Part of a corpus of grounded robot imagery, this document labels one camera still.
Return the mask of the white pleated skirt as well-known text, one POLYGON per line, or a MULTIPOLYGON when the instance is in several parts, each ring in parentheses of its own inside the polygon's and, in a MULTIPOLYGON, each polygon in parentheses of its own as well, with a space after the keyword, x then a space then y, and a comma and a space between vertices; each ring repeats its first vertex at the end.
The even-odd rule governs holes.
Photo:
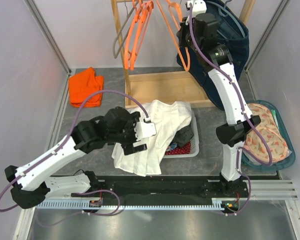
POLYGON ((145 123, 146 133, 136 145, 145 144, 147 149, 125 155, 119 143, 114 146, 111 157, 114 167, 142 177, 160 175, 160 163, 177 131, 188 126, 192 120, 192 109, 188 102, 175 101, 166 104, 159 100, 142 105, 147 111, 151 123, 145 123))

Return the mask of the blue-grey hanger of denim skirt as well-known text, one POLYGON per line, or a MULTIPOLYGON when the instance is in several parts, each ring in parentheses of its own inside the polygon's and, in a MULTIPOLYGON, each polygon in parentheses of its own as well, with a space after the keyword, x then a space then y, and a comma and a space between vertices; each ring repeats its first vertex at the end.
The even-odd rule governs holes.
POLYGON ((244 29, 242 28, 240 22, 237 20, 236 16, 233 13, 230 13, 230 11, 227 10, 227 4, 230 3, 231 1, 232 0, 226 0, 223 3, 223 5, 221 5, 219 3, 215 3, 213 1, 209 1, 209 3, 217 7, 217 11, 220 16, 222 16, 223 18, 230 17, 232 19, 232 21, 235 23, 235 25, 238 27, 242 37, 245 38, 246 33, 245 33, 244 29))

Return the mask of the orange hanger of floral skirt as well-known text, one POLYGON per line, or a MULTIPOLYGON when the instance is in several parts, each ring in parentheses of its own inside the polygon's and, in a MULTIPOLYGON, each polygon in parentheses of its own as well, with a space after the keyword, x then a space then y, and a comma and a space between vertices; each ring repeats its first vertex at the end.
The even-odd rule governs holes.
POLYGON ((132 6, 135 7, 134 17, 128 30, 128 37, 125 41, 123 66, 126 70, 133 71, 135 62, 139 53, 139 46, 143 41, 143 28, 146 23, 147 10, 146 3, 142 0, 132 1, 132 6))

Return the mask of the grey dotted skirt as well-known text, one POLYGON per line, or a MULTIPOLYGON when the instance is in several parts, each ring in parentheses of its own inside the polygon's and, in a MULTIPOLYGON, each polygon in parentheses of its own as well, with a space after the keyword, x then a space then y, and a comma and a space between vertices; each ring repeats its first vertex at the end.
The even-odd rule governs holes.
POLYGON ((188 126, 185 126, 176 132, 173 142, 176 143, 178 147, 182 148, 191 141, 193 136, 194 132, 192 126, 189 124, 188 126))

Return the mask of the orange hanger of grey skirt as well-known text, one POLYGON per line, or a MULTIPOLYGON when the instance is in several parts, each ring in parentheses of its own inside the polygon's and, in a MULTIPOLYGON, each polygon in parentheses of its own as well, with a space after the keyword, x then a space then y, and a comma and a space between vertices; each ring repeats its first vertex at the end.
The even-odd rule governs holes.
POLYGON ((134 0, 132 1, 132 6, 135 9, 135 15, 133 17, 126 39, 126 47, 128 48, 130 45, 132 33, 134 32, 134 28, 136 28, 132 50, 126 49, 124 52, 124 67, 127 70, 131 71, 133 71, 135 68, 135 62, 139 55, 140 48, 145 37, 146 29, 148 27, 150 17, 155 5, 153 0, 148 0, 146 2, 139 0, 138 3, 139 6, 136 5, 134 0))

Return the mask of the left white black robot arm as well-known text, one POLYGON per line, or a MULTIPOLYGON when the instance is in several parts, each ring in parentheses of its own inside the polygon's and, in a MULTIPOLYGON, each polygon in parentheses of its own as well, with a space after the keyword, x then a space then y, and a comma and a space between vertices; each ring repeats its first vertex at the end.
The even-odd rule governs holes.
POLYGON ((10 165, 4 170, 12 184, 12 199, 22 209, 29 209, 51 197, 94 197, 100 191, 100 184, 93 171, 63 177, 53 174, 106 145, 120 144, 126 156, 145 151, 147 145, 141 141, 156 133, 150 117, 142 118, 140 112, 130 113, 122 107, 81 121, 58 144, 32 162, 20 167, 10 165))

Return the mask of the dark blue denim skirt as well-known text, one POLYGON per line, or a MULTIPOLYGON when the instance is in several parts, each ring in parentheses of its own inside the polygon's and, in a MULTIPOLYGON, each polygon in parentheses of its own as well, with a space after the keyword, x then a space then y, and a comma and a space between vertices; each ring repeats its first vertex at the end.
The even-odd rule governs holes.
POLYGON ((177 63, 189 64, 189 73, 219 109, 243 101, 237 80, 249 56, 249 31, 220 0, 190 0, 180 21, 177 63))

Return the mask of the blue floral skirt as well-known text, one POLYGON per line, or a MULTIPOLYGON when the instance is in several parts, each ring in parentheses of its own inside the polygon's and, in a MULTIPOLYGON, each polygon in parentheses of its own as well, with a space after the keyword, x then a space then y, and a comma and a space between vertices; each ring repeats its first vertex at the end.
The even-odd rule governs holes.
POLYGON ((169 146, 167 147, 166 151, 170 152, 173 151, 174 149, 176 149, 178 147, 178 143, 177 142, 171 142, 169 144, 169 146))

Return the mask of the orange hanger of white skirt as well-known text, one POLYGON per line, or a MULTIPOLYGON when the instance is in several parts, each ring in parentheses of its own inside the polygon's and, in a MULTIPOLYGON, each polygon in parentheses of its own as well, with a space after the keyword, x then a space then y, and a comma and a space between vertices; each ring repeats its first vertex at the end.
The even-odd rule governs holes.
POLYGON ((174 46, 175 46, 175 48, 177 49, 177 52, 178 52, 178 55, 179 55, 179 57, 180 57, 182 66, 183 66, 184 70, 185 70, 186 72, 188 72, 188 71, 190 70, 190 67, 191 67, 191 58, 190 58, 189 50, 188 50, 187 47, 185 47, 186 60, 187 60, 187 63, 186 63, 186 62, 185 62, 185 59, 184 59, 184 57, 183 57, 183 55, 182 55, 182 53, 181 53, 181 51, 180 51, 179 44, 178 44, 177 41, 176 41, 176 37, 175 37, 175 35, 174 35, 173 31, 172 31, 171 25, 169 24, 169 21, 168 21, 166 15, 165 15, 165 13, 164 13, 164 11, 163 11, 163 9, 162 9, 162 6, 161 6, 161 4, 160 4, 160 1, 159 1, 159 0, 156 0, 156 4, 157 4, 157 6, 158 6, 158 8, 159 8, 159 10, 160 10, 160 12, 161 12, 161 15, 162 15, 162 17, 163 17, 163 20, 164 20, 165 23, 166 23, 166 26, 167 26, 168 31, 169 31, 169 33, 170 33, 170 36, 171 36, 171 38, 172 38, 172 40, 173 40, 174 46))

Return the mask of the red polka dot skirt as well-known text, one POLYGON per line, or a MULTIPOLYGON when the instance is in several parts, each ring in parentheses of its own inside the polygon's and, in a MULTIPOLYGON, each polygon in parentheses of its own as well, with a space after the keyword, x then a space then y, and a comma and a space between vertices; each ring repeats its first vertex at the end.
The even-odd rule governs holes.
POLYGON ((179 146, 172 151, 165 151, 165 155, 187 155, 191 152, 191 142, 189 141, 183 146, 179 146))

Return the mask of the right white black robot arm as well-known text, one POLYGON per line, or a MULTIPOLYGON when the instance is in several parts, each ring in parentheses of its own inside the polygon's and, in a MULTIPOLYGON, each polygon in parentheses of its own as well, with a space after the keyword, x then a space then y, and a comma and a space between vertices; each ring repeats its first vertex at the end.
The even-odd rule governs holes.
POLYGON ((216 128, 216 135, 223 147, 223 166, 219 191, 225 197, 232 196, 242 184, 241 148, 248 133, 260 124, 243 97, 235 76, 231 53, 218 41, 219 23, 211 13, 199 13, 184 17, 177 32, 179 46, 191 48, 197 60, 206 70, 222 102, 226 123, 216 128))

